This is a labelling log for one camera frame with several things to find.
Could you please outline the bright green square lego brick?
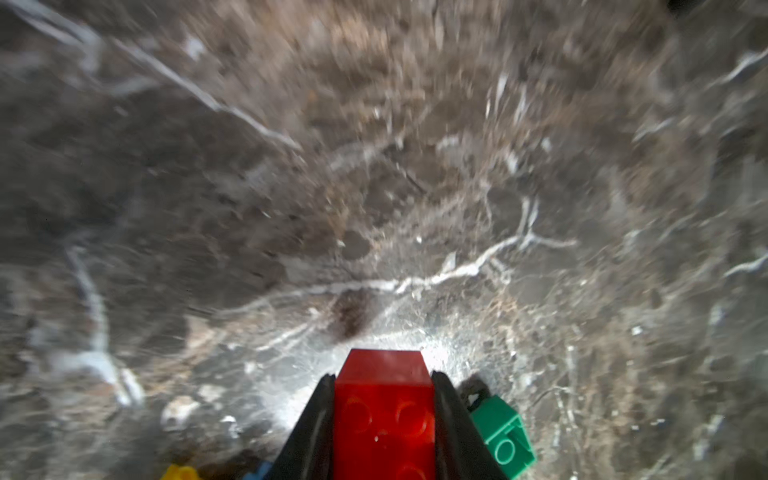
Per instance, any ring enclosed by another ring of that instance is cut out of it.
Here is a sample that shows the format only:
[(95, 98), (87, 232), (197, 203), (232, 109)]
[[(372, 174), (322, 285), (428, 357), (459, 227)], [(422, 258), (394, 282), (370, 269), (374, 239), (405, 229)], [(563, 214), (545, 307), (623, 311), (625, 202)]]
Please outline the bright green square lego brick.
[(518, 479), (536, 463), (522, 416), (503, 399), (491, 396), (483, 400), (470, 417), (492, 458), (508, 479)]

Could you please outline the orange-red square lego brick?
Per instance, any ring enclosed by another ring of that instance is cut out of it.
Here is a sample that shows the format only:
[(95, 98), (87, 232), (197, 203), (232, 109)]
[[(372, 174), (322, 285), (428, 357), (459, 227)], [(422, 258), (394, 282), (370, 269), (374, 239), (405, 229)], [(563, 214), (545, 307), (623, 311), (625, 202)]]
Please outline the orange-red square lego brick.
[(434, 479), (435, 389), (418, 351), (353, 349), (334, 385), (334, 479)]

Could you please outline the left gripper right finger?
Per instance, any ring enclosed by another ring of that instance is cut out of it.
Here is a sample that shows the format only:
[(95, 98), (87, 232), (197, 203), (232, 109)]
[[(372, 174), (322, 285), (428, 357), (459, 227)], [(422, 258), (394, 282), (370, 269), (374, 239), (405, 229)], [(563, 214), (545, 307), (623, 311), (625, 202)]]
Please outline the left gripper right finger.
[(436, 478), (505, 480), (449, 377), (433, 371)]

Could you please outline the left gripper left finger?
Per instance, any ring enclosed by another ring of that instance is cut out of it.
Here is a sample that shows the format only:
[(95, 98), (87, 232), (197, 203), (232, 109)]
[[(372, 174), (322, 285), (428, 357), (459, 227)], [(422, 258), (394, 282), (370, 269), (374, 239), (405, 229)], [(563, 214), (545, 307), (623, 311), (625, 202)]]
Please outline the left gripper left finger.
[(319, 380), (265, 479), (332, 478), (335, 380), (332, 374)]

